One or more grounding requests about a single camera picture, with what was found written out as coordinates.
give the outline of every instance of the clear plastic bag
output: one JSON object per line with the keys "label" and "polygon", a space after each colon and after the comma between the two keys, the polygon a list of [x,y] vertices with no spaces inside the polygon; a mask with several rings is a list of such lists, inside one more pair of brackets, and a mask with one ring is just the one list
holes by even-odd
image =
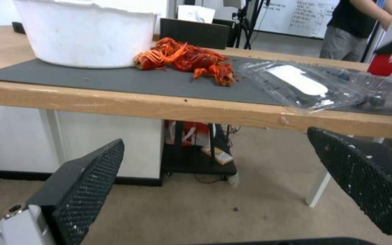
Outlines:
{"label": "clear plastic bag", "polygon": [[375,76],[362,71],[351,71],[334,67],[318,67],[320,71],[344,80],[346,85],[357,90],[364,100],[357,105],[364,109],[392,108],[392,78]]}
{"label": "clear plastic bag", "polygon": [[246,63],[239,72],[277,101],[299,113],[358,104],[364,97],[347,82],[293,62]]}

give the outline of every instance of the tripod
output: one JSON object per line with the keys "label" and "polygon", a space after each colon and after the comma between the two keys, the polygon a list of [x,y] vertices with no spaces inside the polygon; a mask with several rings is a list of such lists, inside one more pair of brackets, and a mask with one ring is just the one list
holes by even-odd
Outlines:
{"label": "tripod", "polygon": [[249,8],[250,0],[246,0],[246,4],[243,9],[238,9],[237,13],[232,14],[232,19],[239,21],[237,30],[236,30],[236,40],[235,40],[235,48],[240,47],[240,39],[241,32],[244,31],[244,35],[246,36],[246,43],[244,44],[244,49],[252,49],[250,38],[255,30],[255,25],[257,24],[258,16],[260,15],[261,9],[263,8],[263,4],[266,3],[266,6],[270,5],[270,0],[255,0],[254,10],[252,13],[252,18],[249,22],[247,19],[247,9]]}

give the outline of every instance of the black baseboard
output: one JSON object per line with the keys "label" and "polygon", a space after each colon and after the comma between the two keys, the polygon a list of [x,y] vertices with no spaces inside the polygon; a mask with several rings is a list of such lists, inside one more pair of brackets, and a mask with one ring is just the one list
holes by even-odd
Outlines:
{"label": "black baseboard", "polygon": [[[0,179],[5,180],[47,180],[52,173],[4,171],[0,170]],[[115,184],[139,185],[139,186],[162,186],[161,179],[116,177]]]}

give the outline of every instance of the person's arm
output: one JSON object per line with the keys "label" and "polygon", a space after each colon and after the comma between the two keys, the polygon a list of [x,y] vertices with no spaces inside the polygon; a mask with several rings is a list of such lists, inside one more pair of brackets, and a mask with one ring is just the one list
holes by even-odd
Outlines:
{"label": "person's arm", "polygon": [[392,0],[385,0],[385,11],[392,15]]}
{"label": "person's arm", "polygon": [[385,31],[392,22],[392,15],[381,9],[372,0],[350,0],[350,3],[364,14],[377,19]]}

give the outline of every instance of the white paper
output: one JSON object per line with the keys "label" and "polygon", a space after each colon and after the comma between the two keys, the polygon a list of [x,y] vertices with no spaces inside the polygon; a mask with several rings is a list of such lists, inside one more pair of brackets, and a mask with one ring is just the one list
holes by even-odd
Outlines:
{"label": "white paper", "polygon": [[294,86],[298,90],[302,91],[302,93],[307,95],[318,96],[324,95],[328,92],[328,88],[326,88],[326,86],[304,76],[303,74],[305,72],[294,66],[277,66],[275,68],[271,68],[269,72],[284,80],[285,82],[288,82],[290,85]]}
{"label": "white paper", "polygon": [[216,10],[202,6],[179,5],[178,20],[188,20],[200,23],[213,23]]}

